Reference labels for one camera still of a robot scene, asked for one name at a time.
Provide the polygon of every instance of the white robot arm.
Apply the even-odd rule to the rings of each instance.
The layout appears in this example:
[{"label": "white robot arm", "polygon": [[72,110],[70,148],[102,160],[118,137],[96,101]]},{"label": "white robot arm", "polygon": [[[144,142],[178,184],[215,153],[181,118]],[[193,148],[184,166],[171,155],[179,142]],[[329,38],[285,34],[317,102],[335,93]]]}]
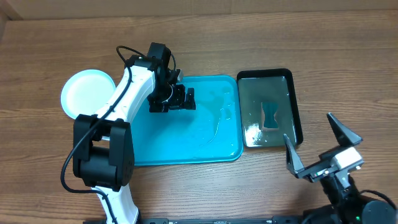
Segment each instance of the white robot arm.
[{"label": "white robot arm", "polygon": [[[151,113],[168,110],[195,110],[193,89],[185,94],[185,87],[177,84],[181,70],[167,68],[171,51],[163,44],[152,43],[146,57],[133,55],[126,62],[124,75],[109,101],[96,114],[80,114],[73,126],[73,144],[81,140],[93,124],[100,122],[89,138],[78,145],[73,154],[73,173],[82,178],[85,185],[107,195],[115,219],[112,219],[106,199],[97,194],[106,213],[106,223],[137,222],[139,212],[132,201],[129,180],[134,169],[134,150],[130,124],[141,105],[149,103]],[[109,107],[121,96],[112,112]],[[110,141],[109,149],[96,147],[92,141]]]}]

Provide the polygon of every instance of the wood grain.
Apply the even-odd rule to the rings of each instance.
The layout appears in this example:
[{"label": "wood grain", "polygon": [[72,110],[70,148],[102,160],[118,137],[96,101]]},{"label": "wood grain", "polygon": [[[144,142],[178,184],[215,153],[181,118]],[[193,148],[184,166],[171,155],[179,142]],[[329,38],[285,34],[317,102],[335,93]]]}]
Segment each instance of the wood grain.
[{"label": "wood grain", "polygon": [[12,20],[398,9],[396,0],[0,0]]},{"label": "wood grain", "polygon": [[[398,200],[397,11],[11,21],[0,45],[0,223],[104,217],[95,195],[69,194],[60,184],[73,125],[60,92],[87,68],[117,83],[123,65],[115,47],[146,52],[151,42],[170,47],[186,75],[289,68],[303,162],[336,145],[332,111],[364,138],[358,188]],[[144,217],[268,217],[328,203],[320,184],[295,179],[284,162],[284,149],[272,148],[245,149],[236,162],[141,167],[131,191]],[[67,182],[84,188],[71,167]]]},{"label": "wood grain", "polygon": [[0,42],[2,39],[2,33],[4,32],[4,30],[6,28],[7,20],[8,20],[7,15],[1,10],[1,7],[0,7]]}]

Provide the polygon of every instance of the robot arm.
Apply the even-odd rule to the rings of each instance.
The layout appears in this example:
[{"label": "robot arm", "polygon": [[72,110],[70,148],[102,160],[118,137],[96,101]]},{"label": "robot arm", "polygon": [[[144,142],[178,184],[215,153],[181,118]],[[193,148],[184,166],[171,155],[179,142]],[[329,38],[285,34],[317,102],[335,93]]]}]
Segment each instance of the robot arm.
[{"label": "robot arm", "polygon": [[[358,191],[351,172],[360,170],[364,160],[355,146],[362,138],[344,126],[331,113],[327,114],[330,126],[339,146],[319,155],[320,161],[304,167],[299,155],[287,135],[286,145],[287,169],[298,179],[309,182],[320,182],[331,205],[304,211],[303,224],[318,223],[385,223],[396,222],[396,206],[385,195],[376,191]],[[384,201],[363,196],[371,192]]]},{"label": "robot arm", "polygon": [[[93,134],[80,144],[73,155],[73,173],[82,178],[85,185],[104,192],[109,199],[117,223],[135,224],[138,208],[132,201],[129,181],[134,169],[134,150],[130,124],[141,105],[147,100],[151,113],[168,110],[195,110],[193,88],[177,84],[181,70],[167,68],[171,51],[163,44],[152,43],[147,57],[133,55],[127,60],[131,69],[131,83],[127,91]],[[109,101],[96,114],[80,114],[73,125],[73,144],[80,141],[91,126],[104,116],[122,94],[129,81],[129,70],[124,75]],[[93,141],[109,141],[109,149],[93,145]],[[112,224],[109,208],[103,196],[98,194],[106,213],[106,223]]]}]

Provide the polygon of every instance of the wooden table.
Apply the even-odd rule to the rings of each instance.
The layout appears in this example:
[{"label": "wooden table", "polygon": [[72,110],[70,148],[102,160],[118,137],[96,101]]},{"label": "wooden table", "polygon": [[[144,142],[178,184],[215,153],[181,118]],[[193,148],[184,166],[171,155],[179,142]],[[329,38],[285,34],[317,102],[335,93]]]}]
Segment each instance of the wooden table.
[{"label": "wooden table", "polygon": [[[104,217],[95,195],[66,192],[60,169],[73,120],[64,83],[97,68],[116,83],[115,47],[166,44],[186,75],[289,68],[304,164],[335,146],[326,113],[364,138],[359,189],[398,202],[398,12],[306,12],[8,22],[0,44],[0,222],[81,223]],[[85,188],[67,170],[67,182]],[[130,181],[144,217],[254,218],[301,214],[328,203],[319,183],[295,179],[285,151],[245,149],[236,162],[137,168]]]}]

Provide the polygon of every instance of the blue plastic tray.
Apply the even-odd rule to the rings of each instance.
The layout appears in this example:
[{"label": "blue plastic tray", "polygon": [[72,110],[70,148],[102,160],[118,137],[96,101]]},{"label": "blue plastic tray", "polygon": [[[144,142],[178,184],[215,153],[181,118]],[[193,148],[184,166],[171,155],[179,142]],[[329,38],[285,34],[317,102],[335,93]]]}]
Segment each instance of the blue plastic tray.
[{"label": "blue plastic tray", "polygon": [[227,75],[185,77],[197,109],[149,113],[132,122],[136,166],[233,161],[243,152],[238,86]]}]

